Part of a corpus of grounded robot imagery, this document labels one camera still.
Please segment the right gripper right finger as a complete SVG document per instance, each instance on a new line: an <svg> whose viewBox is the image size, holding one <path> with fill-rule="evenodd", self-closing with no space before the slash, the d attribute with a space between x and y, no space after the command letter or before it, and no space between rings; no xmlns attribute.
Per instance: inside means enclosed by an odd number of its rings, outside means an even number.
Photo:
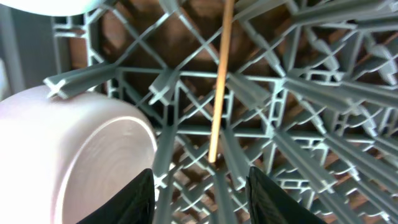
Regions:
<svg viewBox="0 0 398 224"><path fill-rule="evenodd" d="M245 192L253 224L326 224L255 166L246 177Z"/></svg>

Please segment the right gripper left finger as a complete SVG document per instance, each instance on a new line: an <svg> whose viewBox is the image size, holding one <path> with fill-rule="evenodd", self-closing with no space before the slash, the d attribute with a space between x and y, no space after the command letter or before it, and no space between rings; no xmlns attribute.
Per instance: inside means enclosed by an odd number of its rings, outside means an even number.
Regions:
<svg viewBox="0 0 398 224"><path fill-rule="evenodd" d="M151 169L144 169L115 196L78 224L151 224L154 213L154 175Z"/></svg>

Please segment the white pink-rimmed bowl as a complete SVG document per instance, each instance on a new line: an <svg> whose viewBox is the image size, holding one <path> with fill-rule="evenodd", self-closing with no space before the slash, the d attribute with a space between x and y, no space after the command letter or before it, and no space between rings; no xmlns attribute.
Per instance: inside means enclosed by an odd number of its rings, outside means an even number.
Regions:
<svg viewBox="0 0 398 224"><path fill-rule="evenodd" d="M76 223L146 168L153 128L99 93L64 100L37 86L1 102L1 222Z"/></svg>

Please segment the wooden chopstick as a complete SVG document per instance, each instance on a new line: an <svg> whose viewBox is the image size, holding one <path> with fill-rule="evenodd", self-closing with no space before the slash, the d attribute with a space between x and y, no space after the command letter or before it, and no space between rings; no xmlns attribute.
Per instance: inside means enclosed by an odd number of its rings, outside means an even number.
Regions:
<svg viewBox="0 0 398 224"><path fill-rule="evenodd" d="M234 2L235 0L226 0L223 13L223 29L221 32L220 42L220 61L218 65L218 76L216 79L215 100L213 107L214 112L208 152L208 160L210 163L214 163L217 158L218 140L223 112L224 89L226 74L228 72L229 46L231 41Z"/></svg>

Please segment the light blue bowl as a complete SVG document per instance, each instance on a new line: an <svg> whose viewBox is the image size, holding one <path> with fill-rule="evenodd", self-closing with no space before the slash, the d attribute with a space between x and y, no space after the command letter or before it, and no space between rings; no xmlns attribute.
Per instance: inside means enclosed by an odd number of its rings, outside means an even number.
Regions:
<svg viewBox="0 0 398 224"><path fill-rule="evenodd" d="M105 0L1 0L1 4L44 16L75 16L98 8Z"/></svg>

